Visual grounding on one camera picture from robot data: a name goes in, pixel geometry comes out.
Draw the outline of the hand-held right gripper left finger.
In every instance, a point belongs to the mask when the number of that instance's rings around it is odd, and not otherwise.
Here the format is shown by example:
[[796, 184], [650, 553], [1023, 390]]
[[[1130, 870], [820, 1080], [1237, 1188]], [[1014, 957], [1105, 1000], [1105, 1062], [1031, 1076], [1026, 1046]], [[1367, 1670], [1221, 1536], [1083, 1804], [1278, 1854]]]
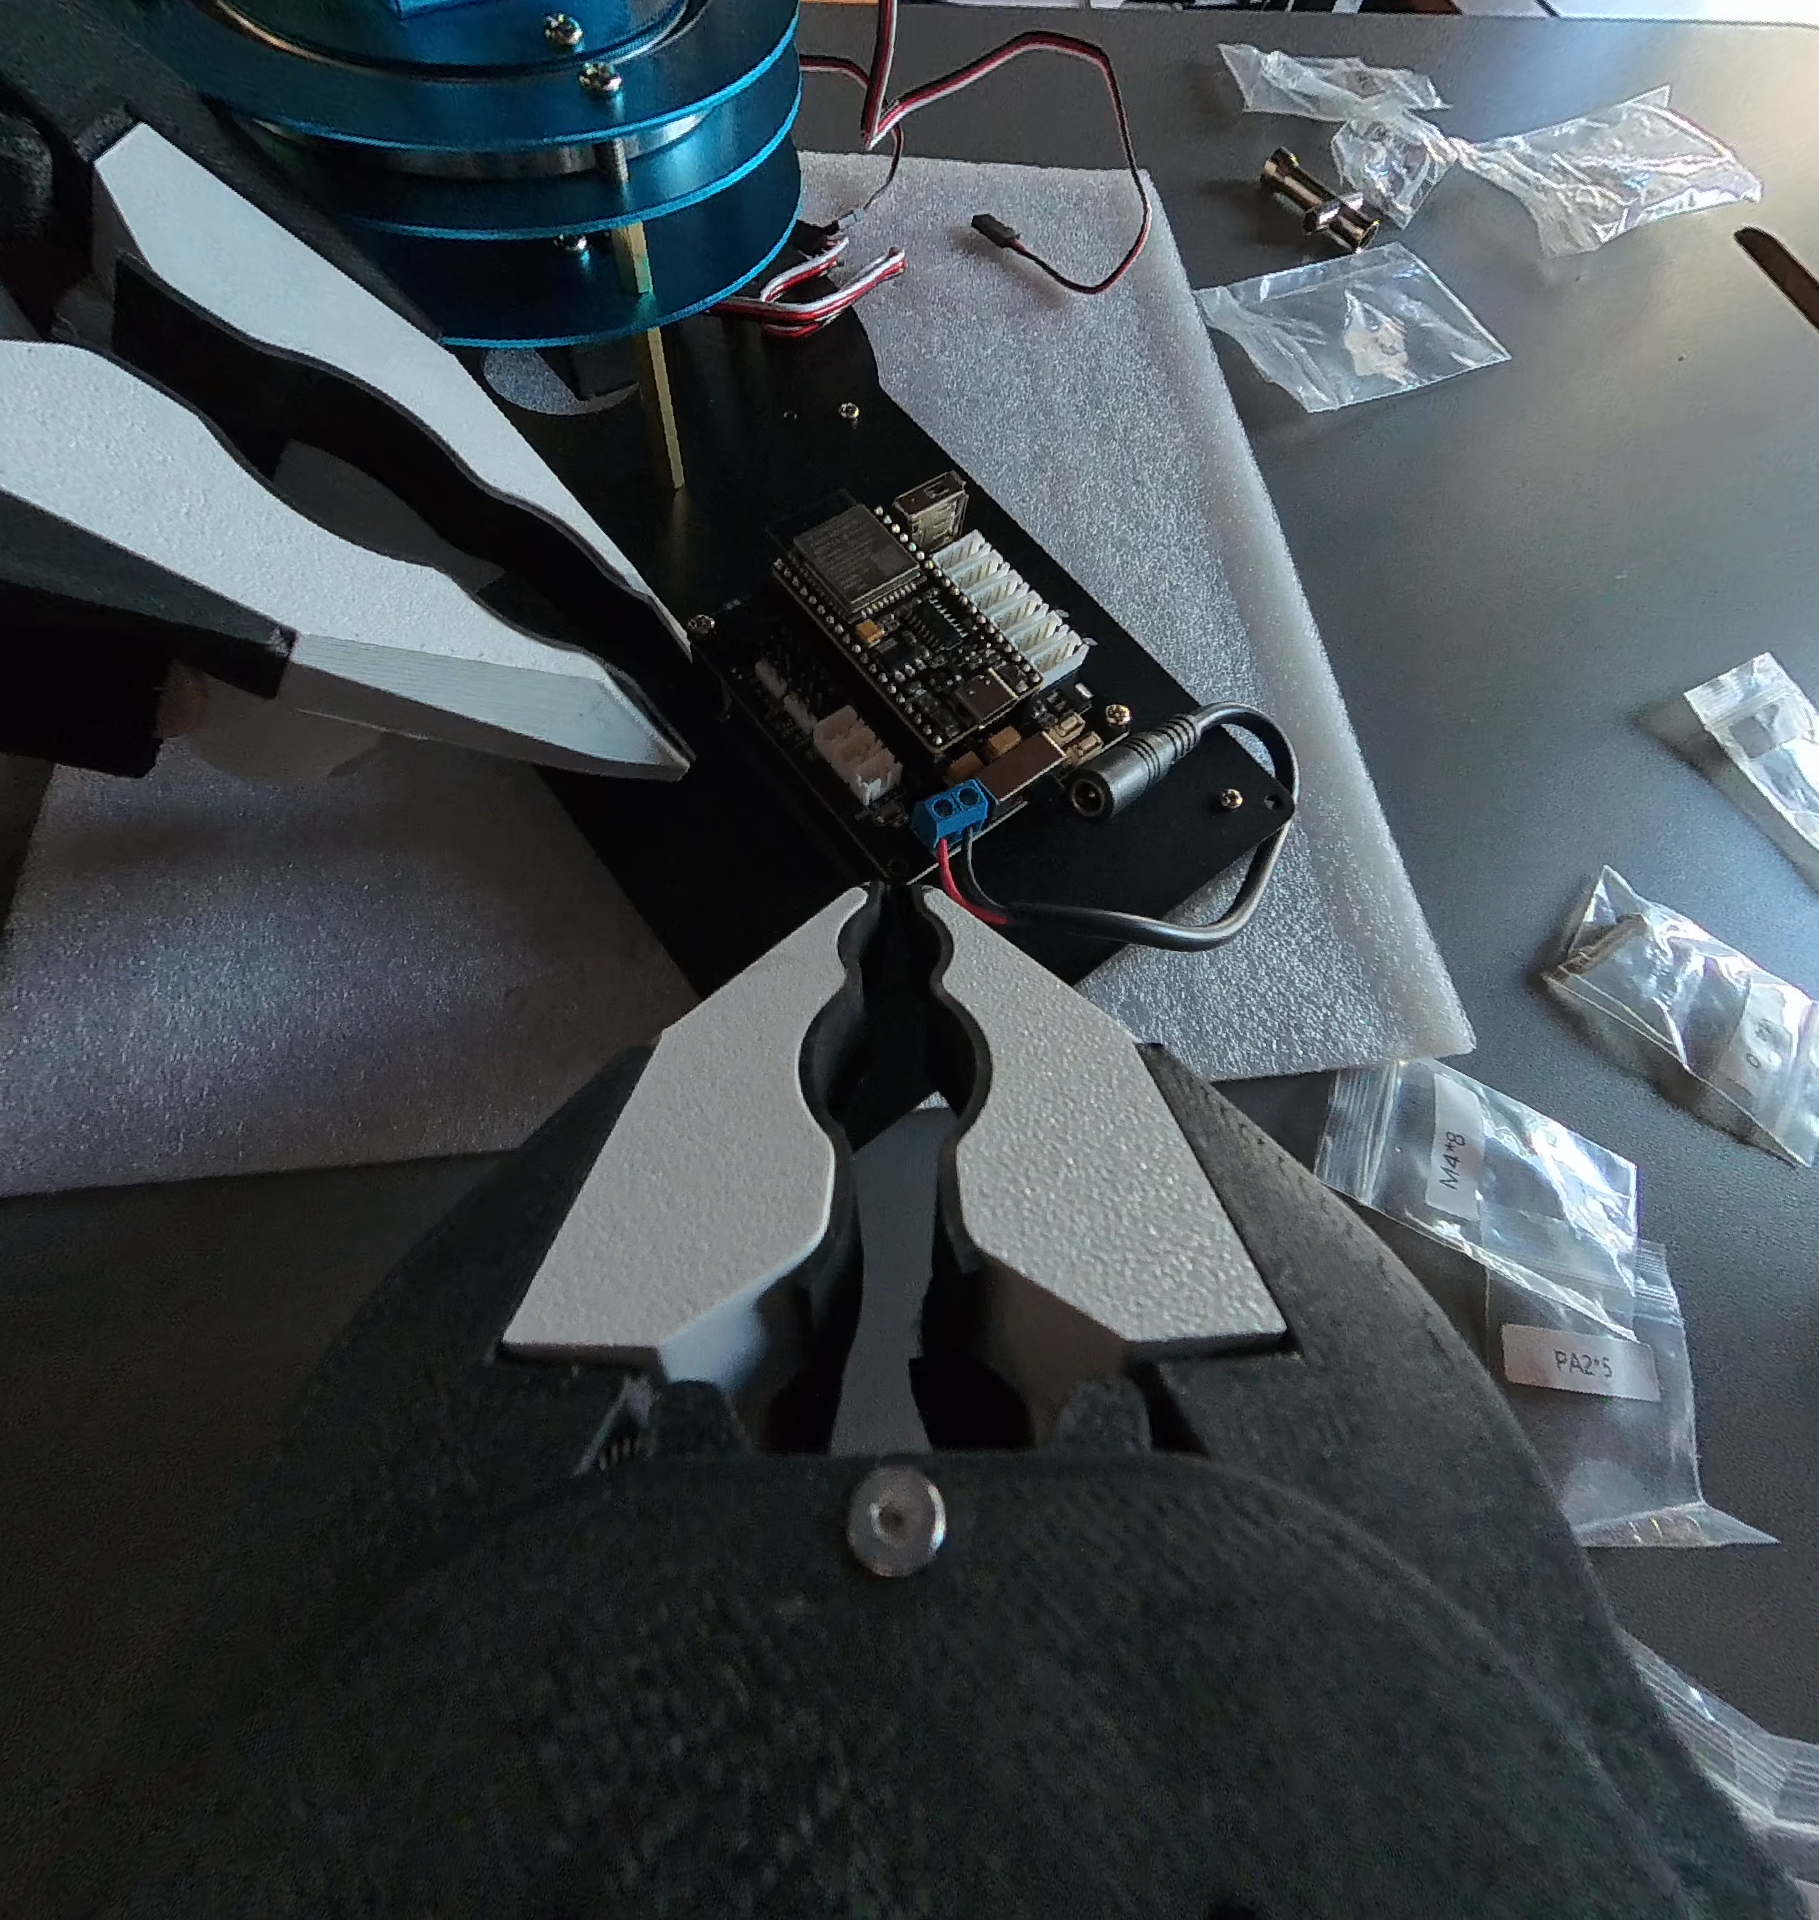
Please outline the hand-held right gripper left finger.
[[771, 1349], [761, 1299], [820, 1249], [834, 1149], [800, 1078], [848, 989], [848, 889], [666, 1028], [563, 1214], [505, 1348], [743, 1387]]

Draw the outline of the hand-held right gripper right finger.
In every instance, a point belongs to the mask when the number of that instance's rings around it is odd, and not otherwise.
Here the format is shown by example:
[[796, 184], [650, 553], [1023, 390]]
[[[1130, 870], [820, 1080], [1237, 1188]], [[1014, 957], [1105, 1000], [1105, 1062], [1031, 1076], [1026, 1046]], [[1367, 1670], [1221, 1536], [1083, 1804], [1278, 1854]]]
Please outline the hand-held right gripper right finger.
[[939, 891], [915, 925], [967, 1345], [1026, 1411], [1142, 1361], [1276, 1349], [1281, 1308], [1136, 1039]]

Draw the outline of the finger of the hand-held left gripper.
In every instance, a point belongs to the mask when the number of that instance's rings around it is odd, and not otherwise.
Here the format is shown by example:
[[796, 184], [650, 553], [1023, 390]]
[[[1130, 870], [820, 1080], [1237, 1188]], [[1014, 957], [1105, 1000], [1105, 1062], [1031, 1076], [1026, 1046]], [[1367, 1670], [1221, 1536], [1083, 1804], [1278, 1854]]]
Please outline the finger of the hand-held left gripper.
[[538, 589], [609, 660], [690, 656], [675, 612], [453, 352], [146, 125], [93, 174], [133, 256], [234, 340], [254, 380], [288, 381], [289, 396], [261, 399], [265, 424]]
[[199, 634], [207, 674], [309, 714], [609, 777], [690, 769], [601, 663], [300, 516], [94, 351], [0, 340], [0, 582]]

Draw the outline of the white foam sheet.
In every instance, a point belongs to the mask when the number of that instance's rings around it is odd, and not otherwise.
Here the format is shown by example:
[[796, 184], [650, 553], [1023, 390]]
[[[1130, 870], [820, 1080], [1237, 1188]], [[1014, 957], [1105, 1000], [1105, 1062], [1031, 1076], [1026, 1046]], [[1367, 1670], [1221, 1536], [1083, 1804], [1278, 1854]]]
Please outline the white foam sheet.
[[[1214, 1080], [1476, 1046], [1169, 221], [1097, 302], [963, 229], [1119, 239], [1124, 174], [909, 160], [858, 241], [885, 390], [1196, 698], [1281, 723], [1298, 826], [1233, 947], [1091, 1000]], [[391, 743], [293, 785], [57, 771], [0, 932], [0, 1197], [513, 1147], [696, 1000], [534, 769]]]

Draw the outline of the black control circuit board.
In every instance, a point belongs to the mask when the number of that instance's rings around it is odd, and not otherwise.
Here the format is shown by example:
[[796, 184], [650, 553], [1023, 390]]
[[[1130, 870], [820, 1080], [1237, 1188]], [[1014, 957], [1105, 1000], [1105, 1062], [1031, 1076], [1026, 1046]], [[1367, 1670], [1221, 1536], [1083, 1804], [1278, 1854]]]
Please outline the black control circuit board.
[[975, 503], [955, 468], [883, 503], [834, 492], [687, 624], [729, 719], [863, 876], [930, 876], [937, 824], [973, 806], [994, 827], [1051, 801], [1132, 728], [1088, 684], [1094, 640], [973, 525]]

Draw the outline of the cluster of labelled screw bags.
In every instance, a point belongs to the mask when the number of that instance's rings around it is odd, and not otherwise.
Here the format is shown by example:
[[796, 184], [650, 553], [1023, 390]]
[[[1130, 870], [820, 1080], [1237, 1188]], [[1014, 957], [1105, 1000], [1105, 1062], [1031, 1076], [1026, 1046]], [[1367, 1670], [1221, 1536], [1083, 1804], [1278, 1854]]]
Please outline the cluster of labelled screw bags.
[[[1670, 735], [1704, 746], [1819, 876], [1819, 710], [1773, 653], [1690, 688]], [[1542, 988], [1678, 1109], [1809, 1168], [1819, 1000], [1605, 865]], [[1585, 1549], [1770, 1538], [1702, 1490], [1690, 1344], [1624, 1156], [1439, 1061], [1334, 1080], [1317, 1175], [1484, 1275], [1493, 1374]], [[1670, 1725], [1819, 1916], [1819, 1744], [1774, 1736], [1634, 1641]]]

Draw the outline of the empty clear plastic bag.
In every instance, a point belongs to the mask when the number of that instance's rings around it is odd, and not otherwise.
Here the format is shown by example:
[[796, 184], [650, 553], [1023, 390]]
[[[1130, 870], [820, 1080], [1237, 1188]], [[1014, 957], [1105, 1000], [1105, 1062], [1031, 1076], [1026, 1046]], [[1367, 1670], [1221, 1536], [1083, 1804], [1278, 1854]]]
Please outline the empty clear plastic bag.
[[1307, 413], [1417, 392], [1511, 357], [1401, 243], [1192, 296], [1204, 324]]
[[1417, 114], [1351, 118], [1330, 134], [1338, 177], [1379, 218], [1406, 229], [1460, 160], [1462, 145]]
[[1454, 158], [1523, 206], [1552, 260], [1667, 218], [1762, 200], [1760, 178], [1725, 143], [1668, 107], [1667, 86], [1551, 127], [1459, 141]]
[[1298, 58], [1253, 45], [1220, 45], [1220, 58], [1252, 114], [1326, 124], [1437, 114], [1449, 101], [1424, 74], [1351, 57]]

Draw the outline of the brass metal coupling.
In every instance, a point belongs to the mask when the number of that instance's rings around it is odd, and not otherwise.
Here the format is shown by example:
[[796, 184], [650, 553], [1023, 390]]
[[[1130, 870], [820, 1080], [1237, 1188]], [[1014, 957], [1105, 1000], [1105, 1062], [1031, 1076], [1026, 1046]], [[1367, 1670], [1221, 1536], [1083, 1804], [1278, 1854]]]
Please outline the brass metal coupling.
[[1377, 236], [1380, 216], [1363, 196], [1344, 196], [1310, 174], [1296, 152], [1276, 148], [1262, 164], [1257, 186], [1301, 218], [1310, 239], [1326, 241], [1348, 253], [1361, 252]]

